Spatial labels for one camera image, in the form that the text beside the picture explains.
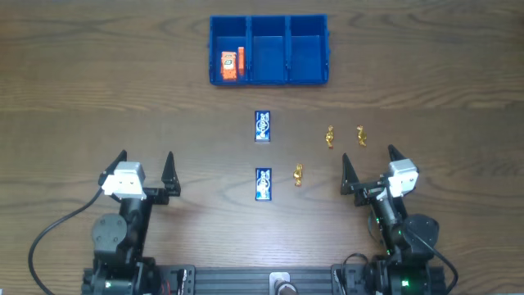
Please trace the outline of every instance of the wooden surface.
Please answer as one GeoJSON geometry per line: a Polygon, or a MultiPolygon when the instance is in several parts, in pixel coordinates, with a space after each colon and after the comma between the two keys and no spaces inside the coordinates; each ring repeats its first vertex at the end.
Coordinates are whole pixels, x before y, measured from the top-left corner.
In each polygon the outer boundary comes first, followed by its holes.
{"type": "MultiPolygon", "coordinates": [[[[369,208],[338,193],[341,155],[376,179],[393,143],[421,169],[405,205],[439,221],[454,293],[522,292],[523,16],[519,0],[0,2],[0,288],[41,293],[30,244],[91,198],[122,148],[150,185],[174,151],[182,197],[154,208],[145,251],[161,264],[329,266],[382,253],[369,208]],[[209,15],[310,13],[329,15],[325,87],[209,84],[209,15]],[[253,143],[257,109],[272,111],[271,144],[253,143]],[[257,166],[273,167],[272,202],[254,201],[257,166]]],[[[79,293],[92,224],[117,210],[101,198],[38,245],[51,290],[79,293]]]]}

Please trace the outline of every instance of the blue tray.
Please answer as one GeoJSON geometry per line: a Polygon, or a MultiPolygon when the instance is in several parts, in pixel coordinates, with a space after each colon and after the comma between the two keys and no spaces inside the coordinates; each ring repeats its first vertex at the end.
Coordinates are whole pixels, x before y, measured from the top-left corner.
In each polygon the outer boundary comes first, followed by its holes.
{"type": "Polygon", "coordinates": [[[210,82],[324,84],[329,79],[328,39],[326,15],[211,16],[210,82]],[[236,81],[224,81],[222,52],[237,52],[239,47],[245,48],[246,73],[238,73],[236,81]]]}

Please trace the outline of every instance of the blue candy bar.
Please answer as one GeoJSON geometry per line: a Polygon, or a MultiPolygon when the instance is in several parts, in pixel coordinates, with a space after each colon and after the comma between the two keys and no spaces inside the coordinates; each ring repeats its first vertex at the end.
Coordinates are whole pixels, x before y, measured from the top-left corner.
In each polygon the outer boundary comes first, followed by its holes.
{"type": "Polygon", "coordinates": [[[256,201],[271,201],[271,168],[256,168],[256,201]]]}
{"type": "Polygon", "coordinates": [[[255,111],[255,141],[257,143],[271,141],[269,118],[269,111],[255,111]]]}

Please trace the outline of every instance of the blue and white packet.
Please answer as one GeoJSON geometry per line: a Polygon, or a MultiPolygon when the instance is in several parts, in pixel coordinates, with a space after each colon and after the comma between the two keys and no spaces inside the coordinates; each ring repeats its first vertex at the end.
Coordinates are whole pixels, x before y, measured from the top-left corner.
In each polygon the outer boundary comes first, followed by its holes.
{"type": "Polygon", "coordinates": [[[255,111],[255,142],[268,143],[271,141],[270,112],[255,111]]]}
{"type": "Polygon", "coordinates": [[[256,168],[255,201],[271,201],[271,168],[256,168]]]}

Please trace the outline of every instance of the gold candy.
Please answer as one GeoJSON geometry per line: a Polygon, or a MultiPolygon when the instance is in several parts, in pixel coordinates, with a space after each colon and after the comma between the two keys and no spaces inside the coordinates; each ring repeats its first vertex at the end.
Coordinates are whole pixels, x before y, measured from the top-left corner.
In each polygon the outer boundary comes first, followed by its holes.
{"type": "Polygon", "coordinates": [[[326,133],[326,142],[329,148],[333,148],[333,145],[331,144],[331,142],[333,141],[334,138],[335,138],[335,134],[333,133],[333,126],[329,125],[329,127],[327,128],[327,133],[326,133]]]}
{"type": "Polygon", "coordinates": [[[362,125],[357,126],[357,130],[359,131],[359,144],[363,147],[366,146],[366,139],[368,139],[368,136],[364,132],[364,127],[362,125]]]}
{"type": "Polygon", "coordinates": [[[293,172],[293,177],[295,178],[295,186],[302,185],[302,164],[296,165],[296,170],[293,172]]]}

